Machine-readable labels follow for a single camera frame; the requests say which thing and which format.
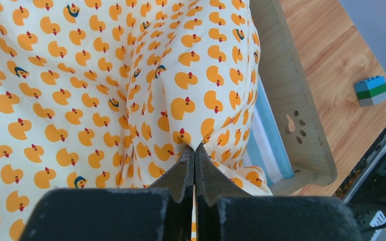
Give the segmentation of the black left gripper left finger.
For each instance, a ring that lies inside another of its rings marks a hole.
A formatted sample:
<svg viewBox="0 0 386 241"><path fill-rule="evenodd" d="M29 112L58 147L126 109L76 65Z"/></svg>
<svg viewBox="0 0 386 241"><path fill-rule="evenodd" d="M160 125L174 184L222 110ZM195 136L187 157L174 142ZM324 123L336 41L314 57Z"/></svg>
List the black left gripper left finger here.
<svg viewBox="0 0 386 241"><path fill-rule="evenodd" d="M143 189L54 189L36 204L21 240L190 240L194 151Z"/></svg>

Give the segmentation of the wooden pet bed frame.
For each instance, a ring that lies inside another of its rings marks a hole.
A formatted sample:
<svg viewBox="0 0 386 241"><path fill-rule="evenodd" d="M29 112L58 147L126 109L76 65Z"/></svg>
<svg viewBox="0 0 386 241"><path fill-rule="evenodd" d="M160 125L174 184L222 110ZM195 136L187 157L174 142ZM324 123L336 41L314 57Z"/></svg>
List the wooden pet bed frame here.
<svg viewBox="0 0 386 241"><path fill-rule="evenodd" d="M316 105L279 1L251 1L260 39L259 75L294 176L271 187L287 196L309 184L327 186L337 178Z"/></svg>

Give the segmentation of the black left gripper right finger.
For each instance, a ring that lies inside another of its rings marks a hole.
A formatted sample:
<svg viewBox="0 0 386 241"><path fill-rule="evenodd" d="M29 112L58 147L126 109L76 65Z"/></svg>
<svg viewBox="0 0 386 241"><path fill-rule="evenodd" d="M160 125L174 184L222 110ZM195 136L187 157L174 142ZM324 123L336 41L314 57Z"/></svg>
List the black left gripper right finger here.
<svg viewBox="0 0 386 241"><path fill-rule="evenodd" d="M198 240L361 240L350 209L319 196L252 196L195 151Z"/></svg>

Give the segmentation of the yellow duck print blanket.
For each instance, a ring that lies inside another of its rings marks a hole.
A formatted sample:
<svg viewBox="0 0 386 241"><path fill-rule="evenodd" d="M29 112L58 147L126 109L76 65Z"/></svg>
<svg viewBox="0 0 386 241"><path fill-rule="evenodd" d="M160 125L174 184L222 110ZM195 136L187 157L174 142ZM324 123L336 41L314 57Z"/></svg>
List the yellow duck print blanket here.
<svg viewBox="0 0 386 241"><path fill-rule="evenodd" d="M0 240L56 188L146 188L186 147L252 195L249 1L0 1Z"/></svg>

